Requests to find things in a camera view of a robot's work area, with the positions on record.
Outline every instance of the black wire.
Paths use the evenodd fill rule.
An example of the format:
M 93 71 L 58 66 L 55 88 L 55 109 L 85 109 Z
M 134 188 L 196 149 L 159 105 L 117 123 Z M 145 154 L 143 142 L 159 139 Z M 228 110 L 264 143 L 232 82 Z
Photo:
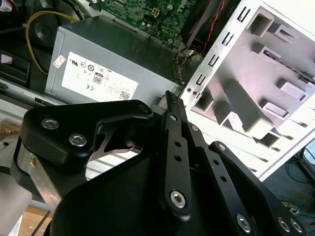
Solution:
M 45 222 L 45 220 L 47 219 L 47 217 L 49 216 L 50 211 L 48 211 L 46 213 L 46 215 L 41 219 L 41 221 L 39 222 L 39 224 L 36 226 L 36 228 L 34 229 L 33 233 L 31 234 L 31 236 L 35 236 L 37 231 L 40 229 L 40 227 L 42 226 L 42 224 Z
M 57 11 L 56 0 L 53 0 L 53 1 L 52 1 L 52 6 L 53 6 L 53 9 L 54 9 L 55 11 Z M 61 25 L 62 25 L 62 23 L 61 23 L 61 16 L 59 16 L 59 15 L 54 15 L 54 16 L 55 16 L 55 18 L 56 18 L 57 27 L 61 26 Z
M 307 148 L 305 148 L 305 150 L 312 156 L 312 158 L 314 158 L 314 160 L 315 160 L 315 157 L 314 157 L 314 155 L 307 149 Z
M 310 190 L 310 195 L 312 195 L 312 191 L 315 189 L 315 187 L 313 187 L 311 190 Z
M 294 181 L 296 181 L 296 182 L 298 182 L 298 183 L 310 183 L 310 182 L 301 182 L 301 181 L 298 181 L 298 180 L 296 180 L 296 179 L 294 179 L 291 175 L 290 175 L 290 173 L 289 173 L 289 171 L 287 170 L 287 163 L 285 164 L 285 170 L 286 170 L 286 173 L 287 173 L 287 175 L 291 178 L 291 179 L 293 179 Z
M 66 4 L 68 4 L 68 5 L 72 8 L 72 10 L 75 12 L 75 14 L 78 16 L 78 18 L 79 18 L 80 20 L 84 20 L 83 16 L 82 16 L 81 13 L 77 10 L 77 8 L 75 7 L 75 5 L 74 5 L 72 2 L 70 2 L 70 1 L 68 1 L 68 0 L 63 0 L 63 2 L 66 3 Z

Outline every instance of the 80 plus logo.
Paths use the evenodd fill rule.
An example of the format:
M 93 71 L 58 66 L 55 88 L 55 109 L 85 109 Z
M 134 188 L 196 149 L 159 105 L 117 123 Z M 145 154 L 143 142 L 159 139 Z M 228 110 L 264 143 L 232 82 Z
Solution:
M 94 78 L 93 78 L 93 82 L 100 85 L 102 83 L 102 80 L 103 80 L 103 75 L 101 75 L 99 73 L 95 73 Z

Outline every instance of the barcode sticker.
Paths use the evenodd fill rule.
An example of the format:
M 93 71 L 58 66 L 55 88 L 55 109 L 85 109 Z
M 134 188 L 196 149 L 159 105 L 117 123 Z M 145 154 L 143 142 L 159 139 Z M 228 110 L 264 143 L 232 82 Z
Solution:
M 131 100 L 138 83 L 72 52 L 62 86 L 98 102 Z
M 64 58 L 63 55 L 59 55 L 59 57 L 57 57 L 57 59 L 54 61 L 53 65 L 59 69 L 60 66 L 62 66 L 62 64 L 66 61 L 66 58 Z

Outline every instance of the green circuit board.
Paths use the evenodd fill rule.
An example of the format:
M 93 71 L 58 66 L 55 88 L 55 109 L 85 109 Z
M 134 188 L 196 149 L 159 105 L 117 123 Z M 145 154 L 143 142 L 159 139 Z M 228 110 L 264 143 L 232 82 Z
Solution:
M 196 0 L 102 0 L 101 8 L 175 48 Z

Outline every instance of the yellow wire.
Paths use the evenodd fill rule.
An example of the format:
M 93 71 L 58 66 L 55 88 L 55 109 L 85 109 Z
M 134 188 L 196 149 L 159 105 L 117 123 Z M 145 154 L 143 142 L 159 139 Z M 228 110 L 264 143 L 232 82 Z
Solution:
M 61 13 L 61 12 L 56 12 L 56 11 L 39 11 L 39 12 L 36 12 L 35 14 L 33 14 L 29 20 L 27 21 L 27 24 L 26 24 L 26 30 L 25 30 L 25 37 L 26 37 L 26 43 L 28 45 L 28 48 L 29 48 L 29 51 L 30 51 L 30 54 L 31 54 L 31 57 L 33 58 L 36 66 L 38 67 L 38 69 L 43 72 L 44 74 L 48 75 L 39 65 L 38 61 L 36 60 L 36 57 L 35 57 L 35 54 L 34 54 L 34 51 L 33 51 L 33 48 L 31 46 L 31 41 L 30 41 L 30 25 L 31 23 L 33 22 L 33 20 L 35 20 L 37 17 L 41 16 L 41 15 L 44 15 L 44 14 L 55 14 L 55 15 L 59 15 L 59 16 L 62 16 L 62 17 L 65 17 L 73 22 L 77 22 L 78 20 L 75 19 L 74 17 L 72 16 L 69 16 L 69 15 L 66 15 L 64 13 Z

